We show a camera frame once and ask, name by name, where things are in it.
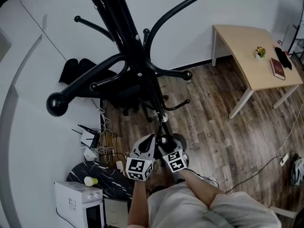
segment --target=helmet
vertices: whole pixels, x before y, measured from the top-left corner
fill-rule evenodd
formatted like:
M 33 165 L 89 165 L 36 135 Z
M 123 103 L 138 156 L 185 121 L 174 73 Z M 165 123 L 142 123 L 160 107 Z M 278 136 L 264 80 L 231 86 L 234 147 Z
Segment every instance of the helmet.
M 304 160 L 298 155 L 295 156 L 293 160 L 294 164 L 291 169 L 290 183 L 293 186 L 299 186 L 304 180 Z

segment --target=yellow cup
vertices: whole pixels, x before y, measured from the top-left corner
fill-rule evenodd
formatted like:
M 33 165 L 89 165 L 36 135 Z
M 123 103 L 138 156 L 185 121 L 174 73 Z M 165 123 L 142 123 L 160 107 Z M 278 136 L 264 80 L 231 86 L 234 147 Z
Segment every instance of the yellow cup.
M 85 177 L 85 185 L 91 187 L 98 183 L 98 179 L 94 177 Z

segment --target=person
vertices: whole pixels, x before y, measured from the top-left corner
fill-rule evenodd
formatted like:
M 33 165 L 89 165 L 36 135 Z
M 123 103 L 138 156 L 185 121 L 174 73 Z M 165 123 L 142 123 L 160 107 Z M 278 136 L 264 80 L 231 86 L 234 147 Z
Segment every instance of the person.
M 148 199 L 145 182 L 135 181 L 128 228 L 280 228 L 272 210 L 244 192 L 226 195 L 183 169 L 183 178 Z

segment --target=black chair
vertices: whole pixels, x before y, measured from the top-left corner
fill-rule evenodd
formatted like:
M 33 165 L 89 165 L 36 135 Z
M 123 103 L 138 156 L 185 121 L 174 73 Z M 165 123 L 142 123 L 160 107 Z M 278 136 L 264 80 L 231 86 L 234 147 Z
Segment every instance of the black chair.
M 61 74 L 60 83 L 70 85 L 74 80 L 93 68 L 96 64 L 92 61 L 84 58 L 79 63 L 77 59 L 73 58 L 66 62 L 63 72 Z M 139 105 L 142 106 L 143 112 L 148 122 L 152 122 L 153 119 L 149 116 L 147 108 L 153 110 L 153 108 L 146 103 L 149 100 L 148 93 L 140 86 L 138 77 L 133 71 L 127 71 L 120 79 L 108 83 L 106 86 L 101 86 L 97 91 L 90 90 L 90 84 L 105 80 L 117 75 L 111 70 L 105 70 L 104 72 L 96 75 L 91 82 L 89 82 L 78 94 L 78 97 L 85 98 L 99 98 L 101 100 L 109 101 L 114 108 L 123 108 L 123 114 L 129 115 L 129 110 L 133 109 L 133 112 L 139 110 Z

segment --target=wooden table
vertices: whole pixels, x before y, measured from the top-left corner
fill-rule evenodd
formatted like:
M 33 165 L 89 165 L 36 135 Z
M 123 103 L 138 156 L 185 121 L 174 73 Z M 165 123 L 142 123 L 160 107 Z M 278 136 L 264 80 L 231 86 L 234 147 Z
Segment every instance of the wooden table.
M 85 183 L 85 177 L 93 177 L 98 183 L 95 188 L 103 190 L 103 196 L 112 199 L 130 201 L 133 195 L 133 185 L 130 179 L 118 170 L 98 161 L 85 161 L 75 166 L 66 178 L 66 181 Z
M 274 46 L 280 46 L 271 38 L 267 30 L 236 25 L 214 25 L 213 28 L 212 66 L 215 66 L 216 59 L 221 56 L 223 51 L 228 51 L 237 62 L 248 86 L 240 101 L 229 114 L 230 119 L 239 112 L 256 90 L 292 86 L 287 93 L 274 104 L 273 108 L 276 109 L 303 83 L 292 62 L 292 70 L 284 68 L 285 80 L 274 77 L 270 65 L 270 58 L 278 60 Z M 261 61 L 255 58 L 255 49 L 258 46 L 266 49 L 265 58 Z

